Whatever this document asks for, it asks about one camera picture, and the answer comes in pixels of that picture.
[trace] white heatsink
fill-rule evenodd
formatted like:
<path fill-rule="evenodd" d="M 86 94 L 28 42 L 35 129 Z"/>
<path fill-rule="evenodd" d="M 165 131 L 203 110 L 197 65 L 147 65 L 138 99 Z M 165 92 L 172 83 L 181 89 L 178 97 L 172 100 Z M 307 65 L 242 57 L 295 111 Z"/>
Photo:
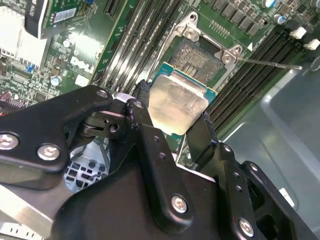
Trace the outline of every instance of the white heatsink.
<path fill-rule="evenodd" d="M 0 52 L 26 64 L 41 66 L 47 39 L 26 32 L 25 17 L 7 6 L 0 6 Z"/>

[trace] integrated circuit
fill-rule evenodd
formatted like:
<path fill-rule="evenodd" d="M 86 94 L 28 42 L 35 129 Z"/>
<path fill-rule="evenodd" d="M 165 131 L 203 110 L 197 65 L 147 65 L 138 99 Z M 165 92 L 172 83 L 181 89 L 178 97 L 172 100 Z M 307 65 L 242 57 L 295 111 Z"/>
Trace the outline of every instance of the integrated circuit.
<path fill-rule="evenodd" d="M 311 23 L 312 25 L 316 25 L 316 24 L 318 23 L 318 21 L 319 21 L 319 17 L 314 16 L 314 17 L 310 20 L 310 23 Z"/>
<path fill-rule="evenodd" d="M 278 12 L 281 15 L 286 15 L 289 10 L 290 8 L 287 5 L 282 5 L 282 7 L 280 7 Z"/>
<path fill-rule="evenodd" d="M 224 67 L 219 59 L 187 39 L 181 42 L 169 63 L 203 84 L 207 84 Z"/>
<path fill-rule="evenodd" d="M 301 4 L 297 9 L 296 11 L 300 14 L 302 14 L 305 10 L 307 9 L 307 7 L 303 4 Z"/>
<path fill-rule="evenodd" d="M 34 100 L 38 103 L 41 103 L 46 100 L 46 95 L 42 94 L 41 92 L 37 92 L 35 94 Z"/>

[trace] silver screw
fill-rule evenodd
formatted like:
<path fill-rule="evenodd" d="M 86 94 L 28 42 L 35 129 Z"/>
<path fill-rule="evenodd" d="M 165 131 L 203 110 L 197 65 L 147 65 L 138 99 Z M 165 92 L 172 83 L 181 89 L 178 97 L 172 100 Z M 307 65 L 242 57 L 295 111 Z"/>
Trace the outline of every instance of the silver screw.
<path fill-rule="evenodd" d="M 139 101 L 135 101 L 134 102 L 134 105 L 136 105 L 138 108 L 140 108 L 140 109 L 143 109 L 144 108 L 144 106 L 142 105 L 142 103 L 141 102 L 139 102 Z"/>
<path fill-rule="evenodd" d="M 192 39 L 192 37 L 194 36 L 194 33 L 192 31 L 189 31 L 187 36 L 189 39 Z"/>
<path fill-rule="evenodd" d="M 231 56 L 229 54 L 224 55 L 223 58 L 222 58 L 222 61 L 225 64 L 229 64 L 231 62 Z"/>
<path fill-rule="evenodd" d="M 245 235 L 247 235 L 250 238 L 254 236 L 254 229 L 247 220 L 245 220 L 244 218 L 240 218 L 239 225 Z"/>
<path fill-rule="evenodd" d="M 182 199 L 182 197 L 179 197 L 177 195 L 174 195 L 171 198 L 171 204 L 174 210 L 176 210 L 178 213 L 181 213 L 181 214 L 184 214 L 188 209 L 186 201 Z"/>
<path fill-rule="evenodd" d="M 55 146 L 46 144 L 38 148 L 37 154 L 42 160 L 53 161 L 60 156 L 60 151 Z"/>
<path fill-rule="evenodd" d="M 256 165 L 254 165 L 253 163 L 250 163 L 250 166 L 254 171 L 258 172 L 258 167 Z"/>
<path fill-rule="evenodd" d="M 18 146 L 19 140 L 12 134 L 0 134 L 0 150 L 11 150 Z"/>
<path fill-rule="evenodd" d="M 105 99 L 108 97 L 107 92 L 104 91 L 104 90 L 98 90 L 98 91 L 96 92 L 96 94 L 98 94 L 100 97 L 105 98 Z"/>

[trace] metal bracket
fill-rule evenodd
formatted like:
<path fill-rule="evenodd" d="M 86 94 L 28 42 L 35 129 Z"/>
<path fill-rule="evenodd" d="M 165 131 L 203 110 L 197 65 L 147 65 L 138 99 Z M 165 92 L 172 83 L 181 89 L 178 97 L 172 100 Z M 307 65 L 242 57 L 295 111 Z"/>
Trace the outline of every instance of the metal bracket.
<path fill-rule="evenodd" d="M 222 44 L 214 40 L 209 35 L 205 34 L 201 31 L 198 27 L 198 14 L 193 11 L 189 13 L 179 24 L 176 25 L 175 31 L 178 33 L 176 34 L 179 37 L 185 37 L 194 43 L 199 41 L 199 38 L 202 37 L 207 40 L 212 45 L 216 46 L 220 49 L 220 52 L 215 55 L 221 59 L 221 61 L 225 65 L 234 64 L 237 59 L 240 57 L 243 48 L 241 45 L 237 44 L 232 48 L 228 49 L 224 47 Z"/>

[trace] blue component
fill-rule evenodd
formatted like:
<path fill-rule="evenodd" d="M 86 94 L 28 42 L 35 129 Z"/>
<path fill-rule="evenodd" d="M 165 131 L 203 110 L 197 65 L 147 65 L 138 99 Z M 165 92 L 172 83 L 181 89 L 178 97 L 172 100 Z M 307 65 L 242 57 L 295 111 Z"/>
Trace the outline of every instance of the blue component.
<path fill-rule="evenodd" d="M 34 65 L 34 64 L 29 64 L 28 66 L 26 66 L 25 71 L 26 71 L 27 73 L 32 73 L 33 70 L 35 70 L 35 66 L 36 66 L 36 65 Z"/>
<path fill-rule="evenodd" d="M 160 75 L 166 75 L 166 76 L 170 76 L 171 73 L 175 71 L 177 73 L 179 73 L 180 75 L 184 76 L 186 79 L 189 79 L 190 81 L 194 82 L 195 84 L 197 84 L 198 86 L 201 86 L 203 88 L 206 88 L 206 93 L 204 94 L 204 97 L 208 100 L 209 104 L 216 98 L 217 93 L 212 90 L 211 88 L 207 87 L 206 85 L 204 85 L 203 83 L 195 80 L 193 77 L 190 77 L 188 75 L 186 75 L 184 72 L 175 69 L 173 66 L 169 65 L 168 63 L 164 62 L 159 70 L 159 72 L 156 74 L 156 76 L 154 77 L 154 80 L 156 80 Z"/>

